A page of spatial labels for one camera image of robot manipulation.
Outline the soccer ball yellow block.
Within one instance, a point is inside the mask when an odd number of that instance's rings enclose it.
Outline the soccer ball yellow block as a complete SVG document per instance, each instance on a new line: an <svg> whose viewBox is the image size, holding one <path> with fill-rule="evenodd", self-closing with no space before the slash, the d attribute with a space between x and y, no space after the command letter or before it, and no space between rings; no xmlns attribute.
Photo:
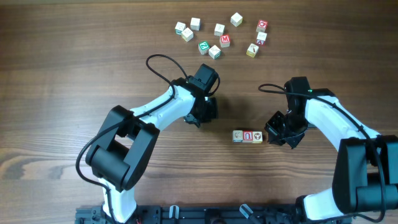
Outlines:
<svg viewBox="0 0 398 224"><path fill-rule="evenodd" d="M263 142L263 137L262 137L262 132L261 131L253 131L253 143L262 143Z"/></svg>

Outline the red letter U block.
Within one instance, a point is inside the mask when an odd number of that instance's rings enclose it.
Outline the red letter U block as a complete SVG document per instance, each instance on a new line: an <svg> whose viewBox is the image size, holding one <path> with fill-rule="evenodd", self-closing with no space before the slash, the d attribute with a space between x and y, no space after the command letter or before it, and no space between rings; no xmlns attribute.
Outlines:
<svg viewBox="0 0 398 224"><path fill-rule="evenodd" d="M253 142L253 132L243 131L243 142L252 143Z"/></svg>

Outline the blue letter H block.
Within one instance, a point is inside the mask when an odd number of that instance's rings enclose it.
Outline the blue letter H block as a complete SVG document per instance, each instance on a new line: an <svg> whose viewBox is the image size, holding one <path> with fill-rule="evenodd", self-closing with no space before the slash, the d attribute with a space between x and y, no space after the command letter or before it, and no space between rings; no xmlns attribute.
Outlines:
<svg viewBox="0 0 398 224"><path fill-rule="evenodd" d="M233 142L243 142L242 130L233 130Z"/></svg>

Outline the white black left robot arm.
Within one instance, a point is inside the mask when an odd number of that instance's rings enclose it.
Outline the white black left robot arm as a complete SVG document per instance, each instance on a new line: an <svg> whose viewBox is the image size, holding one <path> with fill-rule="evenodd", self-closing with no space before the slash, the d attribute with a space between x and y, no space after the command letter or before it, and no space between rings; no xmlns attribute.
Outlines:
<svg viewBox="0 0 398 224"><path fill-rule="evenodd" d="M219 78L179 78L143 106L111 109L79 157L96 176L93 184L103 188L103 211L112 223L126 223L134 215L134 186L146 170L160 132L180 118L196 127L216 118L213 94L219 85Z"/></svg>

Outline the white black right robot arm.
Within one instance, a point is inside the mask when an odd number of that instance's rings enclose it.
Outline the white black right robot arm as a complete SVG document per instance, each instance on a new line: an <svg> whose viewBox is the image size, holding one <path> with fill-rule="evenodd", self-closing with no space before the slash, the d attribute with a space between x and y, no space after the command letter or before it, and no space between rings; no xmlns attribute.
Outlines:
<svg viewBox="0 0 398 224"><path fill-rule="evenodd" d="M290 217L293 223L326 223L361 217L383 221L397 209L397 136L383 136L343 108L328 89L293 91L285 95L287 114L276 113L265 130L271 144L295 147L310 124L318 128L338 152L332 186L299 197Z"/></svg>

